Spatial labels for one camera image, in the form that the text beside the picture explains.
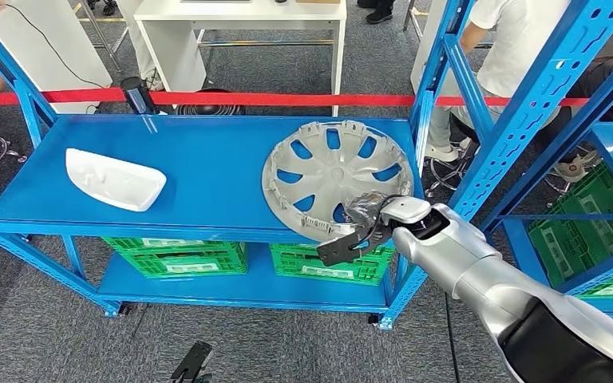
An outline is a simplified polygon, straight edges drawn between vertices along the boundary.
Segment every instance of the table leg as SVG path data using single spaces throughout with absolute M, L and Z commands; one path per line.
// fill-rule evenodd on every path
M 137 25 L 159 71 L 165 90 L 170 92 L 201 90 L 206 71 L 192 22 L 137 20 Z
M 342 63 L 344 61 L 344 32 L 346 20 L 338 22 L 338 26 L 333 30 L 332 37 L 332 94 L 339 94 L 342 87 Z M 332 115 L 339 114 L 339 106 L 332 107 Z

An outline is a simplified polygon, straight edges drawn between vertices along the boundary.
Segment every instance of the red barrier rope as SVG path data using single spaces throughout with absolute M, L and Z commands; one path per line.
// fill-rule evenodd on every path
M 282 93 L 196 93 L 150 92 L 158 105 L 262 105 L 262 106 L 411 106 L 414 96 L 396 94 L 282 94 Z M 72 89 L 43 92 L 48 102 L 122 102 L 120 88 Z M 486 97 L 485 104 L 505 106 L 508 98 Z M 566 98 L 563 106 L 581 106 L 586 98 Z M 17 105 L 15 93 L 0 93 L 0 105 Z M 438 97 L 438 106 L 464 105 L 461 97 Z

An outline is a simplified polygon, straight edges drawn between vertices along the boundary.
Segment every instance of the gray carpet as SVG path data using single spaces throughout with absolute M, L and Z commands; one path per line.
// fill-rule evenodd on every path
M 412 30 L 401 31 L 401 11 L 407 2 L 397 2 L 396 18 L 379 26 L 366 25 L 366 12 L 352 0 L 349 3 L 342 91 L 410 94 L 409 73 L 417 39 Z M 429 8 L 426 2 L 418 7 L 424 11 Z M 123 26 L 107 22 L 102 28 L 113 41 Z M 94 40 L 94 31 L 88 25 L 86 29 Z M 207 38 L 279 35 L 324 36 L 282 31 L 210 31 Z M 136 74 L 129 40 L 120 47 L 118 56 L 123 73 L 117 73 L 107 62 L 114 79 Z M 469 58 L 478 66 L 482 57 L 482 52 L 476 52 Z M 209 81 L 215 87 L 256 92 L 329 92 L 330 49 L 326 47 L 211 49 L 205 60 Z M 129 110 L 125 104 L 107 104 L 101 106 L 101 111 Z M 248 112 L 318 115 L 329 110 L 250 108 Z M 405 117 L 407 112 L 402 108 L 342 108 L 342 115 L 347 116 Z M 16 150 L 31 151 L 18 109 L 0 107 L 0 135 L 8 137 Z M 488 203 L 502 195 L 533 156 L 525 153 L 512 176 Z M 0 191 L 17 168 L 14 161 L 0 164 Z M 445 201 L 448 197 L 442 191 L 434 199 Z M 523 209 L 539 211 L 554 198 L 547 188 L 540 188 Z M 506 253 L 501 238 L 495 240 Z M 34 244 L 66 264 L 59 238 L 38 236 Z M 110 249 L 93 238 L 79 238 L 77 244 L 91 282 L 97 283 Z M 448 307 L 455 360 L 449 345 L 445 296 L 432 282 L 420 289 L 390 332 L 368 325 L 364 314 L 313 311 L 141 304 L 125 318 L 107 319 L 94 304 L 0 250 L 0 382 L 163 382 L 197 340 L 214 347 L 209 367 L 214 381 L 448 383 L 457 381 L 453 363 L 462 382 L 510 381 L 474 315 L 460 302 L 449 302 Z

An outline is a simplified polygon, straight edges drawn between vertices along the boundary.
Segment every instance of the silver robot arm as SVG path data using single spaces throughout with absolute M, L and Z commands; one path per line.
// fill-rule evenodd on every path
M 503 261 L 482 232 L 444 204 L 397 197 L 379 221 L 378 232 L 390 235 L 401 255 L 473 310 L 515 379 L 613 382 L 612 318 Z M 342 243 L 319 248 L 322 259 L 329 251 L 341 262 Z

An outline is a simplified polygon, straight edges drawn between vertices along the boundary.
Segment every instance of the white shirt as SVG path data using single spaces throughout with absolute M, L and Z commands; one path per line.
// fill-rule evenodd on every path
M 478 0 L 469 21 L 489 30 L 494 44 L 478 71 L 478 82 L 499 97 L 514 94 L 568 7 L 569 0 Z

